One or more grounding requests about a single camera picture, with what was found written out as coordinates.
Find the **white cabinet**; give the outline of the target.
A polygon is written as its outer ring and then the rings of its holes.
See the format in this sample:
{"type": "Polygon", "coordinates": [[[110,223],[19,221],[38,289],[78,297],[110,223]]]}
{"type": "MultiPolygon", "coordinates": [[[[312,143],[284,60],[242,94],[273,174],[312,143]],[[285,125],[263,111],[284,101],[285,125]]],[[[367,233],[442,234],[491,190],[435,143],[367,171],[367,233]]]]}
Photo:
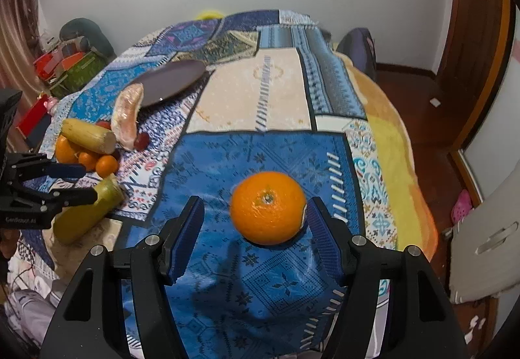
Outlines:
{"type": "Polygon", "coordinates": [[[519,284],[519,28],[500,89],[463,151],[483,201],[453,228],[449,291],[467,303],[519,284]]]}

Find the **dark purple plate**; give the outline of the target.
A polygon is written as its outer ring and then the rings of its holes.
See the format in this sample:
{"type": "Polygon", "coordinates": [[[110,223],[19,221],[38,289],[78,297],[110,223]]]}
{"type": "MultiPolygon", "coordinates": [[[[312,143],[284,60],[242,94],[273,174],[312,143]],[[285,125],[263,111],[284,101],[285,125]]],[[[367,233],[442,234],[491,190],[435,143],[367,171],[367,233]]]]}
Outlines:
{"type": "Polygon", "coordinates": [[[145,71],[130,84],[140,83],[143,86],[144,98],[141,106],[150,107],[183,92],[206,74],[203,62],[182,60],[145,71]]]}

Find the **dark red grape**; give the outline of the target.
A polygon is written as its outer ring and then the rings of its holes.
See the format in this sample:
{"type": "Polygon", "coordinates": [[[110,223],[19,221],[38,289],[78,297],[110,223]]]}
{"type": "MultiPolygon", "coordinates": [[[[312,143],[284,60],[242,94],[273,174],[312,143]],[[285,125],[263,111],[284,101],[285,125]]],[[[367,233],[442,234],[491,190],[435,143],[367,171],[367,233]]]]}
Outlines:
{"type": "Polygon", "coordinates": [[[134,141],[134,149],[137,151],[145,150],[150,143],[150,136],[146,132],[139,133],[134,141]]]}

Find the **dark green cushion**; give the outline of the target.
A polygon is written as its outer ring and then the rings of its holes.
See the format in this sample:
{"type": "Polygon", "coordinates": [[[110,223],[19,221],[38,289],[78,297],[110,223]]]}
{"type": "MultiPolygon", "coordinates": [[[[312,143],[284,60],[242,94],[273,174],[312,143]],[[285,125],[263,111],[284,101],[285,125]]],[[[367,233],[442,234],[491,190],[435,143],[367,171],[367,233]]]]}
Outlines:
{"type": "Polygon", "coordinates": [[[115,50],[109,39],[93,20],[77,18],[68,21],[59,31],[61,41],[71,41],[77,38],[86,38],[88,47],[106,59],[115,58],[115,50]]]}

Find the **large orange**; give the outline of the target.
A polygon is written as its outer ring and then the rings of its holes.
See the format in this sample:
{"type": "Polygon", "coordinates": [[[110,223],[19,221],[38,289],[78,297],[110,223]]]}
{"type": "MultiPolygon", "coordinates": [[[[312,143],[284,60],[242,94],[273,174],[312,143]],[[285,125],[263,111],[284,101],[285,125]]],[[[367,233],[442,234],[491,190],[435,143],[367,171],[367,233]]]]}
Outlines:
{"type": "Polygon", "coordinates": [[[81,150],[82,148],[78,144],[72,143],[64,135],[59,135],[55,146],[57,162],[60,164],[78,164],[78,156],[81,150]]]}
{"type": "Polygon", "coordinates": [[[301,230],[306,196],[286,174],[261,172],[244,179],[233,191],[229,213],[237,231],[259,246],[277,246],[301,230]]]}

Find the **yellow plush toy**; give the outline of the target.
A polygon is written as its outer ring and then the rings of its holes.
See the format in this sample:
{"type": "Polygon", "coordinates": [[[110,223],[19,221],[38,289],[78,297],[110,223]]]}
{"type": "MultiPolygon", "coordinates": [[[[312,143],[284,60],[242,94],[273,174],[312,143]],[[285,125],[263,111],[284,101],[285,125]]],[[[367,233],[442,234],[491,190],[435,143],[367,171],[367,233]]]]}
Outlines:
{"type": "Polygon", "coordinates": [[[225,14],[218,10],[203,10],[197,14],[196,20],[222,19],[225,14]]]}

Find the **red tomato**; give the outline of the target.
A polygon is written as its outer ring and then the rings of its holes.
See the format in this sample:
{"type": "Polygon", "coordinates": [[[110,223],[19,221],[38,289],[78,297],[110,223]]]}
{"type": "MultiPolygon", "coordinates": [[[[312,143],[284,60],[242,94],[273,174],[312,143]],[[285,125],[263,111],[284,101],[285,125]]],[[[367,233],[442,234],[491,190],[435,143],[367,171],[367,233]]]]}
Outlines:
{"type": "Polygon", "coordinates": [[[96,125],[98,127],[105,128],[107,130],[111,129],[110,122],[107,122],[107,121],[98,121],[98,122],[96,122],[96,125]]]}

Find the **red gift box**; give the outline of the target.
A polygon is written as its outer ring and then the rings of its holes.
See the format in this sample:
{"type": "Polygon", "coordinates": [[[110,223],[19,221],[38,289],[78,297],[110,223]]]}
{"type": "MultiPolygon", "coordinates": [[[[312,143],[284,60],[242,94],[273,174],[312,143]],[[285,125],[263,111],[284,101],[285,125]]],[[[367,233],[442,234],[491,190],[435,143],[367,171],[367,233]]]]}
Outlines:
{"type": "Polygon", "coordinates": [[[24,138],[29,137],[29,134],[47,114],[46,103],[48,99],[49,96],[42,93],[19,121],[16,128],[24,138]]]}

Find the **small tangerine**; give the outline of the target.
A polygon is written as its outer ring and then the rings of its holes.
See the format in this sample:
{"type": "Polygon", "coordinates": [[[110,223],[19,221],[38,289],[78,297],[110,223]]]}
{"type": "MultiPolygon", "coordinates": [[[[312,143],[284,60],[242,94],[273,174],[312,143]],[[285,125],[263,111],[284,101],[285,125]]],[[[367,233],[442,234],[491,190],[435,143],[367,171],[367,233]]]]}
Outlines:
{"type": "Polygon", "coordinates": [[[118,169],[119,162],[112,155],[100,157],[95,165],[95,171],[102,179],[105,179],[110,174],[116,174],[118,169]]]}
{"type": "Polygon", "coordinates": [[[91,151],[81,151],[78,154],[78,163],[82,164],[88,173],[93,172],[99,160],[99,155],[91,151]]]}

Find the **patchwork patterned bedspread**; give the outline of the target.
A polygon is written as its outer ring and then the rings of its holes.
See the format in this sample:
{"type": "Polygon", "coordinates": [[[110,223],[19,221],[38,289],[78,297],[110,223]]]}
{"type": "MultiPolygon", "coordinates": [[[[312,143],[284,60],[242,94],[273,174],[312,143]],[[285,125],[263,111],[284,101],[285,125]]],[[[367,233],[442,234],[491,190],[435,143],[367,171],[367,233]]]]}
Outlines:
{"type": "Polygon", "coordinates": [[[230,217],[232,196],[257,173],[283,173],[331,216],[377,246],[397,246],[397,225],[352,66],[319,28],[289,10],[184,22],[151,33],[66,96],[41,151],[52,155],[62,123],[111,117],[119,93],[145,71],[181,60],[209,72],[192,88],[143,110],[143,151],[123,152],[124,203],[66,246],[51,231],[25,231],[55,273],[69,277],[95,243],[132,246],[175,217],[188,198],[205,214],[187,272],[167,289],[193,358],[271,358],[323,346],[343,290],[321,264],[308,229],[261,247],[230,217]]]}

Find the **pink slipper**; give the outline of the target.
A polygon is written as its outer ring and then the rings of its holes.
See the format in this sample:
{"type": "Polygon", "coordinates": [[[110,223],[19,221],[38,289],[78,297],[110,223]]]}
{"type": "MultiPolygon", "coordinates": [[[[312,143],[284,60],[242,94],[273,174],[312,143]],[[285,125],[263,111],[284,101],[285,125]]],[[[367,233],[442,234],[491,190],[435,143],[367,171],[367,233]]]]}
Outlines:
{"type": "Polygon", "coordinates": [[[473,210],[472,199],[470,193],[463,189],[457,197],[457,200],[451,210],[450,217],[454,224],[459,223],[465,219],[473,210]]]}

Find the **pink curtain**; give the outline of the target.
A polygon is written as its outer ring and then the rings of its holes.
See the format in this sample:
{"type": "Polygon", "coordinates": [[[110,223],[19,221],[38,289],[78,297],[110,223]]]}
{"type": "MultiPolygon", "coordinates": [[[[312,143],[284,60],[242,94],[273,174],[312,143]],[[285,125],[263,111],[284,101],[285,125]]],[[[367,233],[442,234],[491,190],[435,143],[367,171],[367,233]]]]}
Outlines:
{"type": "Polygon", "coordinates": [[[33,65],[40,55],[38,0],[1,0],[1,86],[22,92],[24,111],[44,91],[33,65]]]}

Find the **yellow orange blanket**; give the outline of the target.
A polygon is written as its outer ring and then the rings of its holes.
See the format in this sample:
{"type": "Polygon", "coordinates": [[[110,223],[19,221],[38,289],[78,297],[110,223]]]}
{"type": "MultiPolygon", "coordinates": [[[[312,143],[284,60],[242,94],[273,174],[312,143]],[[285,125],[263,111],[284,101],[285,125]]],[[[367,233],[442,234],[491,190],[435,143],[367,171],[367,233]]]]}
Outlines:
{"type": "Polygon", "coordinates": [[[397,248],[402,250],[405,246],[416,245],[431,260],[438,246],[438,231],[419,186],[405,124],[377,83],[355,68],[349,57],[341,53],[336,56],[346,67],[375,136],[383,180],[396,221],[397,248]]]}

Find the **green patterned box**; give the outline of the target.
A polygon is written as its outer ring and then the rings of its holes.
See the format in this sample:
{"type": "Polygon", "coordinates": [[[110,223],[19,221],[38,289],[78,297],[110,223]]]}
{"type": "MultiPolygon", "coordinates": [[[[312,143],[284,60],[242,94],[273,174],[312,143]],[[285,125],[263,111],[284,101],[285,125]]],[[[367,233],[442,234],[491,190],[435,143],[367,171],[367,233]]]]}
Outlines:
{"type": "Polygon", "coordinates": [[[96,75],[98,75],[107,63],[104,58],[90,52],[82,57],[61,77],[57,77],[50,85],[50,93],[56,98],[65,96],[83,89],[96,75]]]}

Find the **brown wooden door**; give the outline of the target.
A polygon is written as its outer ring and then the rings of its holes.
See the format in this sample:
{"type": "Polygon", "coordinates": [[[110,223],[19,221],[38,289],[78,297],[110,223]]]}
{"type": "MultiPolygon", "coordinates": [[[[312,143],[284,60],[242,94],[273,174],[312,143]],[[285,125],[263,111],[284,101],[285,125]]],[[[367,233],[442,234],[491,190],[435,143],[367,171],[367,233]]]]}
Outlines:
{"type": "Polygon", "coordinates": [[[503,80],[515,27],[512,0],[452,0],[437,82],[455,115],[452,150],[466,149],[503,80]]]}

